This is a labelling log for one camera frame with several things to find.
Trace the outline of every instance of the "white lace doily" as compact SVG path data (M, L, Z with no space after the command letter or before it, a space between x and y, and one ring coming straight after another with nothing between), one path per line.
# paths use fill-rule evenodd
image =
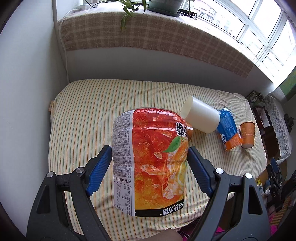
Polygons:
M276 162L280 164L291 154L292 138L284 120L284 110L281 104L270 95L267 95L264 100L266 102L265 109L270 117L276 139L279 143L281 157Z

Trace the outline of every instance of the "window pane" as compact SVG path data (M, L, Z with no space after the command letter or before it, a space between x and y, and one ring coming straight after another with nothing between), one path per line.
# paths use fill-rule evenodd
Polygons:
M291 25L287 20L286 25L284 26L284 29L281 32L281 35L279 36L275 45L272 47L272 50L281 61L286 62L294 47L295 39L293 36Z
M250 15L252 8L255 4L255 0L231 0L235 5L237 5L247 16Z
M273 0L263 0L254 18L254 23L266 38L269 37L273 30L280 13L280 7Z
M248 47L255 55L257 55L263 44L260 40L252 33L251 30L247 30L244 37L242 38L242 43Z
M266 66L266 68L271 72L273 76L282 68L281 63L270 52L262 63Z
M244 26L242 21L213 0L191 1L190 11L224 29L235 38Z

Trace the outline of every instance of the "nutrition facts table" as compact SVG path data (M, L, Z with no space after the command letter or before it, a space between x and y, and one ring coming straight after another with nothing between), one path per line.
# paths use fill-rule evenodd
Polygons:
M132 212L132 198L131 198L131 186L118 183L114 181L116 196L115 196L115 206L122 212L131 215Z

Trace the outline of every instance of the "power cord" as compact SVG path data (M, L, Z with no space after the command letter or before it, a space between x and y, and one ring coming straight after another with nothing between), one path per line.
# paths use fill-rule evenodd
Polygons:
M63 24L63 22L64 22L64 19L65 19L65 18L67 17L67 15L68 15L70 12L72 12L72 11L75 11L75 12L76 12L76 11L79 11L79 9L72 9L72 10L70 10L69 12L67 12L67 13L65 14L65 16L63 17L63 19L62 19L60 25L59 25L59 39L60 39L60 41L61 41L61 43L62 43L62 46L63 46L63 49L64 49L64 53L65 53L66 73L67 73L67 82L68 82L68 84L70 84L70 81L69 81L69 74L68 74L68 56L67 56L67 50L66 50L65 43L64 43L64 41L63 41L63 39L62 39L61 29L62 29L62 24Z

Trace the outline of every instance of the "white paper cup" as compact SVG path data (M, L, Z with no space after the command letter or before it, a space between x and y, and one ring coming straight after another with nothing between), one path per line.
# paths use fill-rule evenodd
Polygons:
M193 128L205 133L216 130L220 122L220 114L217 110L193 96L189 96L185 101L180 116Z

